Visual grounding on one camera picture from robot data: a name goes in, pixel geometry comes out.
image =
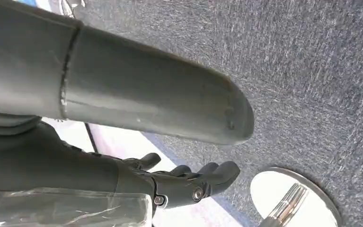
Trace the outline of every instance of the white surface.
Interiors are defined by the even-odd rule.
[[[251,182],[252,201],[262,216],[266,218],[283,196],[289,191],[296,179],[274,171],[257,174]],[[311,189],[297,213],[287,227],[336,227],[336,219],[324,201]]]

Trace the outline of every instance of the round metal base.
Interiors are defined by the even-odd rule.
[[[291,170],[271,167],[257,174],[251,182],[252,201],[266,218],[289,189],[300,183],[308,195],[287,227],[340,227],[341,218],[332,200],[313,182]]]

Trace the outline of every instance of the prosthetic arm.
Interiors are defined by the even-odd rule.
[[[155,207],[171,208],[220,193],[239,174],[233,162],[149,173],[157,155],[120,160],[80,152],[40,116],[218,144],[244,142],[254,124],[244,94],[218,72],[0,0],[0,190],[145,193]]]

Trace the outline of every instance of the gray cylindrical tube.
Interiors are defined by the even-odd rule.
[[[90,27],[65,81],[65,114],[78,121],[223,144],[253,131],[248,101],[224,75]]]
[[[0,113],[62,118],[60,87],[78,22],[0,0]]]
[[[254,125],[224,75],[10,0],[0,0],[0,113],[220,144],[245,141]]]

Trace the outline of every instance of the metal screw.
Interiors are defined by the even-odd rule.
[[[193,190],[193,200],[198,202],[202,199],[202,197],[204,196],[204,190],[201,187],[196,187]]]
[[[155,205],[163,205],[165,203],[165,198],[163,198],[162,196],[155,196],[155,198],[153,199],[153,203]]]

